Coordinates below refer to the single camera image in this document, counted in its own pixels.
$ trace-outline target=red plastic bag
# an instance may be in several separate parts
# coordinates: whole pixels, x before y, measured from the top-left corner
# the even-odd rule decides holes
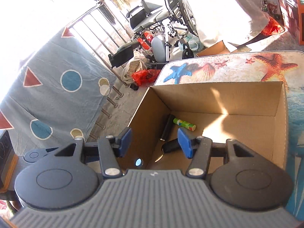
[[[141,86],[145,83],[151,83],[156,80],[161,70],[159,69],[149,69],[149,70],[140,70],[131,75],[133,80],[138,86]]]
[[[148,42],[151,43],[153,39],[152,33],[144,32],[143,34],[145,35],[145,38],[148,40]]]
[[[147,44],[146,39],[143,39],[142,37],[138,38],[137,41],[140,43],[140,45],[145,49],[145,50],[149,50],[150,49],[150,45]]]
[[[282,26],[274,18],[270,17],[269,19],[268,25],[261,31],[261,34],[270,36],[284,32]]]

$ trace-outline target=open cardboard box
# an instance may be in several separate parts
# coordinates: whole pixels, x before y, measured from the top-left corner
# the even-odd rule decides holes
[[[201,52],[197,53],[197,56],[209,56],[209,55],[221,55],[221,54],[229,54],[236,53],[237,48],[230,43],[220,41],[216,44],[212,45],[209,48],[205,48]]]
[[[234,138],[281,168],[285,168],[288,113],[282,82],[217,82],[152,86],[145,93],[129,127],[133,139],[125,157],[118,162],[123,170],[181,169],[191,160],[182,150],[164,154],[160,141],[168,114],[196,125],[194,135],[225,143]],[[168,140],[177,138],[174,125]],[[211,158],[209,173],[222,165],[223,158]]]

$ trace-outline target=blue starfish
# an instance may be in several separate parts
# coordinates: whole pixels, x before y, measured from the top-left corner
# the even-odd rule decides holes
[[[179,84],[181,77],[183,75],[189,75],[192,76],[192,72],[187,69],[187,63],[184,63],[182,66],[172,66],[170,69],[173,70],[173,73],[167,76],[164,79],[164,82],[174,79],[174,84]]]

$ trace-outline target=black cylinder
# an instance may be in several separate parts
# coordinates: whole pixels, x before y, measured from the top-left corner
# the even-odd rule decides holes
[[[166,125],[165,125],[165,128],[164,128],[164,132],[163,134],[161,135],[161,140],[162,141],[166,141],[169,137],[169,134],[170,134],[170,131],[172,129],[172,126],[173,126],[173,119],[175,118],[174,115],[170,114],[168,115],[167,117],[167,121],[166,121]]]
[[[163,151],[164,154],[176,151],[181,149],[181,146],[178,143],[178,140],[171,140],[171,141],[167,141],[166,143],[164,143],[161,147],[161,150]]]

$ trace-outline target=red triangle pattern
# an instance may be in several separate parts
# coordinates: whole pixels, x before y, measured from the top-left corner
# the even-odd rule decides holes
[[[71,38],[71,37],[74,37],[74,35],[70,32],[69,28],[65,28],[63,30],[63,33],[61,35],[62,38]]]
[[[37,87],[41,86],[42,83],[39,81],[37,76],[33,73],[33,71],[27,67],[24,77],[23,86],[24,87]]]
[[[0,129],[12,129],[13,125],[7,120],[2,111],[0,111]]]

